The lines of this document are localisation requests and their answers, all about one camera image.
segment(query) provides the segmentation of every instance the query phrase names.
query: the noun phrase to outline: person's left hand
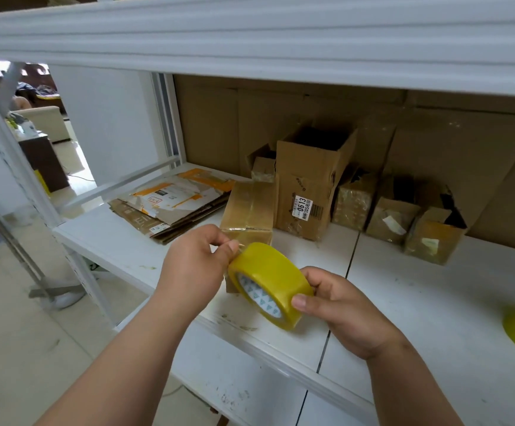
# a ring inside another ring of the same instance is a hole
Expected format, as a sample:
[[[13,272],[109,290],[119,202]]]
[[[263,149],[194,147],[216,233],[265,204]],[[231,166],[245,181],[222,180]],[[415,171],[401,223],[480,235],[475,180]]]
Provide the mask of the person's left hand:
[[[210,245],[218,249],[212,253]],[[190,230],[170,246],[153,297],[172,302],[185,319],[194,320],[218,292],[238,248],[239,242],[214,224]]]

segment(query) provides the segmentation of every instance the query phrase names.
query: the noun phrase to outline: beige chair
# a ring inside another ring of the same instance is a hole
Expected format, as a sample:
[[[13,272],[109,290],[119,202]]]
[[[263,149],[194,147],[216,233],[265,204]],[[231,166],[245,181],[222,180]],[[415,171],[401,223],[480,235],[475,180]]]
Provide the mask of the beige chair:
[[[70,134],[58,106],[34,107],[13,112],[32,121],[37,130],[42,130],[48,135],[51,143],[70,140]]]

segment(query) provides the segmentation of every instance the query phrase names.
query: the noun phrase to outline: tape roll's inner cardboard ring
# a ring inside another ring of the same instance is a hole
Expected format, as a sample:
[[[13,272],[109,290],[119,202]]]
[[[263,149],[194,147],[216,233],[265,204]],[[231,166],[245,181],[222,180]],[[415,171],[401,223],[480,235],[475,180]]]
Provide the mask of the tape roll's inner cardboard ring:
[[[257,306],[272,317],[279,319],[282,318],[283,314],[279,305],[277,305],[273,298],[263,288],[261,288],[258,283],[241,272],[238,272],[236,277],[241,288],[244,289],[249,298],[252,299]]]

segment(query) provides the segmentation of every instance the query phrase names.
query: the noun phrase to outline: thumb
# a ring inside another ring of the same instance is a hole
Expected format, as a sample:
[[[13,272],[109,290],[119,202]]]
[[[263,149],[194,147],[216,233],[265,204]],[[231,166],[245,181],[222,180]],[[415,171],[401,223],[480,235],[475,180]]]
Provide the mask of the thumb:
[[[216,260],[220,262],[220,264],[224,267],[228,267],[228,264],[233,260],[238,252],[240,247],[240,243],[237,240],[231,240],[226,243],[221,244],[217,250],[212,254]]]
[[[338,315],[338,304],[335,301],[318,298],[316,296],[306,296],[296,294],[291,299],[293,308],[307,315],[312,315],[324,320],[325,322],[335,322]]]

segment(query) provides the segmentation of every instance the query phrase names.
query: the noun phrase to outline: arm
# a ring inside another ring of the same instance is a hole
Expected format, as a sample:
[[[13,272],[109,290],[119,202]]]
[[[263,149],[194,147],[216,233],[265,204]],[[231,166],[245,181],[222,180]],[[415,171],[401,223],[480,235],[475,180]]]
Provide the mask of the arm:
[[[215,225],[177,239],[151,299],[35,426],[151,425],[178,343],[237,250]]]
[[[358,288],[317,267],[302,271],[315,296],[296,295],[293,307],[328,322],[366,360],[382,426],[464,426],[415,348]]]

